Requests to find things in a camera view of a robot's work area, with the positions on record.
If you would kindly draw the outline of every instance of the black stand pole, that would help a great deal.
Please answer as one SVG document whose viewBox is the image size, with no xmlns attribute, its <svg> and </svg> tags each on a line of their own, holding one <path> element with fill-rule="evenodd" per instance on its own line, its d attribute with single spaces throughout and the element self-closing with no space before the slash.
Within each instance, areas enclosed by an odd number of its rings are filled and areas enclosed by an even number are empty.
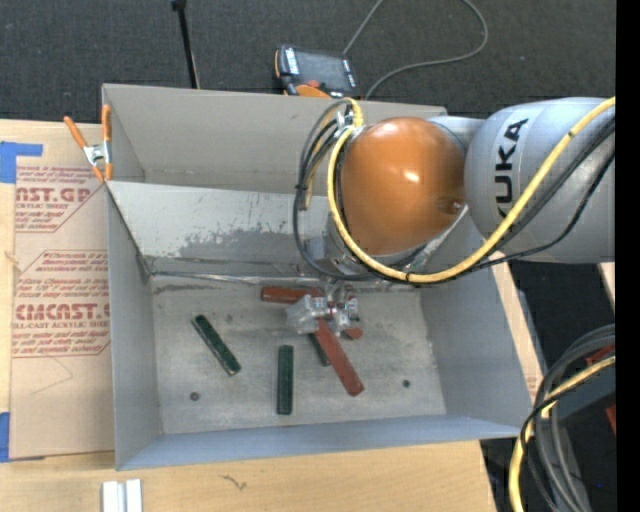
<svg viewBox="0 0 640 512">
<path fill-rule="evenodd" d="M 187 7 L 187 0 L 171 0 L 171 7 L 174 11 L 177 11 L 178 18 L 180 19 L 180 31 L 182 32 L 182 43 L 184 45 L 184 53 L 187 57 L 187 66 L 189 67 L 189 79 L 191 80 L 192 89 L 200 89 L 200 82 L 198 80 L 198 74 L 196 73 L 196 63 L 193 58 L 193 52 L 191 51 L 191 42 L 189 41 L 189 27 L 187 26 L 187 16 L 185 15 L 185 8 Z"/>
</svg>

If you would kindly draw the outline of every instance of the yellow cable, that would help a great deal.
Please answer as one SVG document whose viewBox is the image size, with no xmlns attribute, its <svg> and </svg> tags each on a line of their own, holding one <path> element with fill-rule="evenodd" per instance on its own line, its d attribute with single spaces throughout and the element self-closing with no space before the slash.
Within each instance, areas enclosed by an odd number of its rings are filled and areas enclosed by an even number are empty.
<svg viewBox="0 0 640 512">
<path fill-rule="evenodd" d="M 616 362 L 616 356 L 608 357 L 607 359 L 603 359 L 602 361 L 598 361 L 597 363 L 588 366 L 584 370 L 578 372 L 573 375 L 571 378 L 567 379 L 560 386 L 555 388 L 551 393 L 549 393 L 546 397 L 543 397 L 543 400 L 547 400 L 549 398 L 553 398 L 558 396 L 560 393 L 567 391 L 569 389 L 573 389 L 579 386 L 586 379 L 594 375 L 595 373 L 604 370 L 605 368 L 614 365 Z M 557 400 L 551 402 L 548 406 L 546 406 L 543 410 L 544 415 L 548 415 L 549 411 L 557 404 Z M 513 449 L 513 455 L 511 456 L 511 462 L 509 464 L 509 501 L 511 502 L 511 508 L 514 512 L 524 512 L 524 507 L 522 505 L 521 493 L 520 493 L 520 469 L 522 468 L 522 460 L 524 458 L 524 446 L 529 443 L 529 439 L 531 439 L 531 435 L 533 433 L 533 418 L 529 420 L 527 425 L 525 426 L 524 431 L 524 445 L 522 444 L 522 440 L 520 436 L 518 436 L 516 440 L 515 447 Z"/>
<path fill-rule="evenodd" d="M 352 98 L 346 98 L 347 101 L 349 101 L 349 103 L 351 103 L 351 107 L 353 108 L 353 126 L 356 128 L 359 128 L 360 126 L 362 126 L 362 123 L 364 122 L 364 116 L 362 115 L 362 109 L 360 108 L 360 105 L 358 105 L 358 103 L 352 99 Z M 324 119 L 322 120 L 322 124 L 320 126 L 320 129 L 324 128 L 327 123 L 329 122 L 329 120 L 333 117 L 333 115 L 335 114 L 336 110 L 340 107 L 340 105 L 336 105 L 333 109 L 331 109 L 329 112 L 327 112 L 327 114 L 324 116 Z M 318 141 L 316 146 L 313 148 L 313 153 L 315 153 L 318 150 L 318 147 L 320 146 L 321 142 Z M 307 182 L 305 183 L 306 186 L 306 194 L 305 194 L 305 198 L 304 198 L 304 209 L 307 210 L 309 208 L 309 205 L 311 204 L 311 195 L 313 193 L 313 180 L 315 178 L 316 175 L 316 170 L 318 169 L 318 166 L 320 165 L 320 162 L 316 162 L 316 164 L 313 166 L 313 168 L 310 170 L 309 172 L 309 176 L 307 177 Z"/>
<path fill-rule="evenodd" d="M 518 215 L 522 212 L 526 204 L 529 202 L 535 191 L 538 189 L 542 180 L 546 177 L 546 175 L 553 167 L 553 164 L 556 162 L 558 157 L 562 154 L 565 148 L 569 145 L 569 142 L 580 133 L 589 123 L 593 121 L 598 115 L 600 115 L 605 110 L 611 108 L 615 105 L 615 96 L 609 98 L 608 100 L 603 101 L 600 105 L 595 107 L 591 112 L 586 114 L 580 121 L 578 121 L 569 132 L 560 139 L 560 142 L 556 144 L 551 153 L 544 160 L 533 179 L 524 190 L 520 198 L 513 205 L 507 216 L 504 218 L 502 223 L 497 227 L 497 229 L 493 232 L 493 234 L 487 238 L 484 244 L 472 255 L 467 257 L 462 262 L 457 265 L 440 272 L 435 272 L 433 274 L 409 274 L 406 272 L 402 272 L 391 267 L 387 267 L 382 263 L 376 261 L 367 253 L 365 253 L 358 244 L 353 240 L 349 232 L 347 231 L 344 222 L 342 221 L 342 217 L 340 216 L 340 212 L 338 210 L 335 198 L 335 190 L 334 190 L 334 175 L 335 175 L 335 165 L 338 158 L 338 154 L 342 149 L 342 146 L 346 143 L 347 139 L 352 135 L 354 128 L 349 127 L 342 136 L 338 139 L 329 159 L 329 169 L 327 173 L 327 196 L 329 200 L 329 210 L 331 211 L 331 215 L 336 224 L 336 228 L 340 233 L 340 236 L 344 240 L 345 244 L 349 249 L 368 267 L 376 270 L 378 273 L 397 279 L 400 281 L 406 281 L 409 283 L 437 283 L 439 281 L 444 281 L 451 277 L 454 277 L 465 270 L 468 270 L 471 266 L 476 264 L 480 259 L 487 255 L 487 253 L 500 241 L 502 236 L 507 232 L 507 230 L 511 227 L 511 225 L 515 222 Z"/>
</svg>

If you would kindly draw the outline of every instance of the blue tape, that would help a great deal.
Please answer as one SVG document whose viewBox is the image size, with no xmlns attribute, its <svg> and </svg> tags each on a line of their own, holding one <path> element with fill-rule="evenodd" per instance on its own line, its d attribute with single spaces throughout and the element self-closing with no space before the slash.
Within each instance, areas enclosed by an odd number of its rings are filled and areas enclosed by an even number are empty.
<svg viewBox="0 0 640 512">
<path fill-rule="evenodd" d="M 0 463 L 9 462 L 9 413 L 0 413 Z"/>
<path fill-rule="evenodd" d="M 42 144 L 0 142 L 0 183 L 15 184 L 18 157 L 42 156 L 42 148 Z"/>
</svg>

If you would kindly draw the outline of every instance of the red tool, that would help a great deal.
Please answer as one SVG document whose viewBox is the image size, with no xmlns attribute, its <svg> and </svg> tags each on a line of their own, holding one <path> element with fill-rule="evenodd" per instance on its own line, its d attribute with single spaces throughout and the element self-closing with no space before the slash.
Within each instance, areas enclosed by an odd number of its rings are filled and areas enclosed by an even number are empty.
<svg viewBox="0 0 640 512">
<path fill-rule="evenodd" d="M 279 286 L 265 286 L 260 292 L 260 299 L 265 302 L 276 302 L 279 304 L 295 304 L 305 295 L 312 297 L 322 297 L 324 293 L 318 288 L 285 288 Z M 342 349 L 338 338 L 329 328 L 329 324 L 324 318 L 317 318 L 318 330 L 312 334 L 318 345 L 326 355 L 333 369 L 335 370 L 340 382 L 344 386 L 347 393 L 351 396 L 357 396 L 364 391 L 364 384 L 360 380 L 357 372 L 353 368 L 347 354 Z M 351 327 L 343 330 L 343 332 L 352 339 L 358 339 L 362 336 L 362 330 L 359 327 Z"/>
</svg>

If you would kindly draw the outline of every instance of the black carpet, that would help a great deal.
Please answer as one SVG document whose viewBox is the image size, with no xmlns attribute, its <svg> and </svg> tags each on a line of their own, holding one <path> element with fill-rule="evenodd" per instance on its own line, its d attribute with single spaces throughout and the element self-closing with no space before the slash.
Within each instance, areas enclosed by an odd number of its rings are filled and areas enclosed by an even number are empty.
<svg viewBox="0 0 640 512">
<path fill-rule="evenodd" d="M 374 3 L 191 0 L 186 12 L 201 87 L 279 94 L 273 77 L 279 44 L 341 51 Z M 539 99 L 616 94 L 615 0 L 475 5 L 489 27 L 482 52 L 402 73 L 372 99 L 484 118 Z M 468 53 L 482 38 L 478 18 L 462 1 L 387 0 L 349 56 L 366 90 L 395 68 Z M 105 82 L 189 87 L 178 17 L 168 0 L 0 1 L 0 117 L 60 121 L 71 115 L 97 122 Z M 596 266 L 519 262 L 512 270 L 548 364 L 580 335 L 614 321 Z M 615 439 L 598 414 L 572 435 L 594 511 L 612 511 Z M 590 445 L 604 451 L 584 448 Z M 486 448 L 491 463 L 504 467 L 504 447 Z M 539 500 L 531 500 L 530 510 L 539 510 Z"/>
</svg>

